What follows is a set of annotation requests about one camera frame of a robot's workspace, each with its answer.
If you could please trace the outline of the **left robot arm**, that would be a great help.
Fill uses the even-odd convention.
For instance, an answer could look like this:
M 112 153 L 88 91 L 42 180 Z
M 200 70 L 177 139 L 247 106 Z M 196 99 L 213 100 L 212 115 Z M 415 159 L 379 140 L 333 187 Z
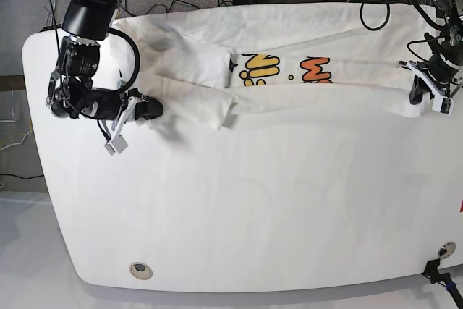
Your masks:
M 462 0 L 407 0 L 435 34 L 425 33 L 424 38 L 410 41 L 408 51 L 415 61 L 400 61 L 400 68 L 413 74 L 409 102 L 418 105 L 424 95 L 430 95 L 432 110 L 450 114 L 454 96 L 462 88 L 457 74 L 462 69 Z M 383 0 L 386 17 L 377 27 L 370 27 L 363 17 L 364 3 L 360 5 L 360 22 L 369 31 L 383 29 L 390 20 L 391 0 Z

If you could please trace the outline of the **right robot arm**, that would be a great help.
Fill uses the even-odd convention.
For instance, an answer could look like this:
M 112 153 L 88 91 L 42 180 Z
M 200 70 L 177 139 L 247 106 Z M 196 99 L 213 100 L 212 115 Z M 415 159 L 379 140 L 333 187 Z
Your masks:
M 140 71 L 136 43 L 112 28 L 121 0 L 71 0 L 61 29 L 55 70 L 48 83 L 46 105 L 58 118 L 85 117 L 97 122 L 106 140 L 113 140 L 105 123 L 122 125 L 128 120 L 153 120 L 163 115 L 163 105 L 134 88 Z M 132 49 L 134 67 L 130 78 L 115 90 L 96 88 L 93 76 L 100 63 L 100 42 L 108 35 L 123 39 Z

